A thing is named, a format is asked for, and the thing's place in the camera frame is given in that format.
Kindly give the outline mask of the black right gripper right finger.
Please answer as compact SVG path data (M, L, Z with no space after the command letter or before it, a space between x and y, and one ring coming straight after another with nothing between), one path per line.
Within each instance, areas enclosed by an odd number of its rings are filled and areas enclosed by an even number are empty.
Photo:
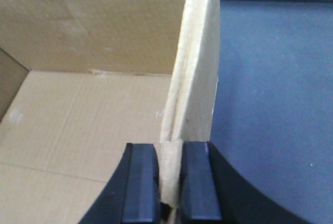
M211 142L182 147L180 223L306 223L258 191Z

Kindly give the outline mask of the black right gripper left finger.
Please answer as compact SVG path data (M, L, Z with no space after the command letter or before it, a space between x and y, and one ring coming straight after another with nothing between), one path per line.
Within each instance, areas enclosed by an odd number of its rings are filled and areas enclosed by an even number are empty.
M80 223L159 223L159 166L153 144L127 143L118 167Z

